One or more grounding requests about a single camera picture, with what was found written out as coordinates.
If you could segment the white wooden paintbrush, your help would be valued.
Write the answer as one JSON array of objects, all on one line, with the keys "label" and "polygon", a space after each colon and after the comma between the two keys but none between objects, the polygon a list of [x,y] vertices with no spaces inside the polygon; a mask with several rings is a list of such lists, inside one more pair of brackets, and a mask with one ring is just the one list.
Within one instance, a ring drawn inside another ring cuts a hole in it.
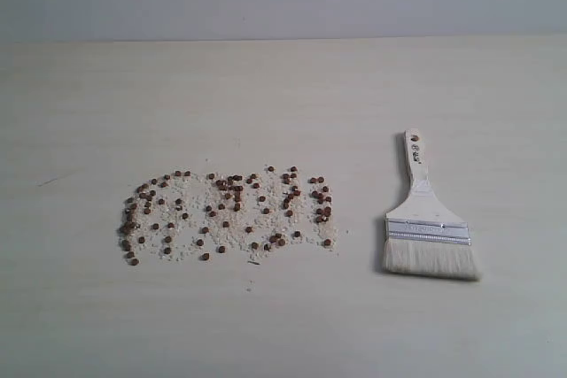
[{"label": "white wooden paintbrush", "polygon": [[408,195],[385,215],[382,268],[393,274],[479,280],[468,223],[437,198],[429,179],[426,145],[418,129],[405,131],[404,148]]}]

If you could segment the pile of white grains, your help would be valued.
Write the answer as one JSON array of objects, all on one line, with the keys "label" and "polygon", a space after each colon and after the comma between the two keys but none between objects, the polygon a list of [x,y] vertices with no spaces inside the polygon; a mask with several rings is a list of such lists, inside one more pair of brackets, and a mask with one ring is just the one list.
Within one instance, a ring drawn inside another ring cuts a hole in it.
[{"label": "pile of white grains", "polygon": [[252,264],[288,246],[338,242],[333,192],[322,175],[272,165],[249,174],[174,170],[139,184],[124,201],[117,245],[131,266],[155,255],[201,262],[243,251]]}]

